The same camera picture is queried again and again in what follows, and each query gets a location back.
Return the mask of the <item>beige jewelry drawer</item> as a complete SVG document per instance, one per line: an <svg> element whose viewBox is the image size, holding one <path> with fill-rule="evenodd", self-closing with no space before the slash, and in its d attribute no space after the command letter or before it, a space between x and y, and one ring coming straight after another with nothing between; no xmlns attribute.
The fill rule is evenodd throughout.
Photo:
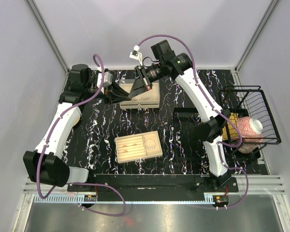
<svg viewBox="0 0 290 232"><path fill-rule="evenodd" d="M152 109L160 106L160 85L158 82L153 83L152 89L133 97L131 101L119 103L121 109Z"/></svg>

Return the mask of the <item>beige ring tray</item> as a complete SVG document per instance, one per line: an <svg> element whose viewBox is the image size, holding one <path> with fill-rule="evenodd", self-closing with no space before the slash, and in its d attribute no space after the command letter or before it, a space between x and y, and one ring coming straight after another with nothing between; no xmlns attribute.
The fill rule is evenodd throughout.
<svg viewBox="0 0 290 232"><path fill-rule="evenodd" d="M115 138L118 163L161 157L163 152L157 131Z"/></svg>

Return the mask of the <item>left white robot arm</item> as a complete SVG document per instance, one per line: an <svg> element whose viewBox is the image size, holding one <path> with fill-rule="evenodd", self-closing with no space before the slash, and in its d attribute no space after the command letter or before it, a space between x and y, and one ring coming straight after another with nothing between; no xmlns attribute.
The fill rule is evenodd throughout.
<svg viewBox="0 0 290 232"><path fill-rule="evenodd" d="M85 64L72 66L66 85L61 93L57 111L44 138L33 151L26 151L24 165L32 182L56 187L77 183L83 191L94 188L95 180L89 170L69 167L63 160L63 149L72 128L79 122L84 109L83 101L103 99L105 104L116 104L128 100L114 75L105 70L94 73Z"/></svg>

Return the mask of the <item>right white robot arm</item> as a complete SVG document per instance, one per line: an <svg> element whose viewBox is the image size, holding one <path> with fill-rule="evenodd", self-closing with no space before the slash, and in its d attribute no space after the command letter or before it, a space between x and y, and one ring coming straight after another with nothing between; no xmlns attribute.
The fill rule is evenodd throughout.
<svg viewBox="0 0 290 232"><path fill-rule="evenodd" d="M222 109L212 98L199 79L194 62L187 54L176 55L167 40L151 46L151 50L157 63L149 67L140 64L134 68L136 77L128 97L132 99L150 91L153 82L157 80L164 77L172 78L189 96L202 120L194 131L207 152L211 176L210 187L214 191L222 191L231 177L225 158L222 156L221 144L223 127L231 115L230 111Z"/></svg>

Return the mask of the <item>yellow patterned plate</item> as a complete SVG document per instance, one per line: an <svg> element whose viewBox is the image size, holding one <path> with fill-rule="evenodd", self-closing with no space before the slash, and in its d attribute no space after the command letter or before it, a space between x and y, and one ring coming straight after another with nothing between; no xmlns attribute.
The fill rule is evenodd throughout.
<svg viewBox="0 0 290 232"><path fill-rule="evenodd" d="M79 116L79 117L74 121L74 123L73 123L73 127L76 126L76 125L79 123L80 119L81 119L81 116Z"/></svg>

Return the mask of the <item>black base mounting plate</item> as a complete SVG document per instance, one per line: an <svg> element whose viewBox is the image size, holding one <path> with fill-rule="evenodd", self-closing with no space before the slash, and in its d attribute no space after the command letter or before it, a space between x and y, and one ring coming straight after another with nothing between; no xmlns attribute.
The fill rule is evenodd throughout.
<svg viewBox="0 0 290 232"><path fill-rule="evenodd" d="M215 178L200 174L91 174L88 182L109 185L117 190L180 188L196 192L239 191L235 177L219 184Z"/></svg>

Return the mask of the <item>yellow woven bamboo plate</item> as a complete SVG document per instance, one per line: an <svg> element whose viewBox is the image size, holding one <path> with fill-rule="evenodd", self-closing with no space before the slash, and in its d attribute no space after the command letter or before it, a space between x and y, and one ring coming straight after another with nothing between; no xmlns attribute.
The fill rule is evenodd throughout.
<svg viewBox="0 0 290 232"><path fill-rule="evenodd" d="M231 113L230 116L230 121L237 126L237 121L238 121L238 114L237 113ZM239 138L239 134L236 131L236 129L228 122L227 125L223 128L223 135L222 135L222 140L227 141L227 140L237 140Z"/></svg>

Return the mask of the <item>white pink patterned bowl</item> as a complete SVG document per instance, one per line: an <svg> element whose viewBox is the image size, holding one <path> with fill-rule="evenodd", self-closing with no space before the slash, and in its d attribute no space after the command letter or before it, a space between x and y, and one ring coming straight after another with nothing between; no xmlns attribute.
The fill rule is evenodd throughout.
<svg viewBox="0 0 290 232"><path fill-rule="evenodd" d="M237 128L243 140L239 152L243 154L251 153L263 141L263 125L258 119L249 116L240 117L237 120Z"/></svg>

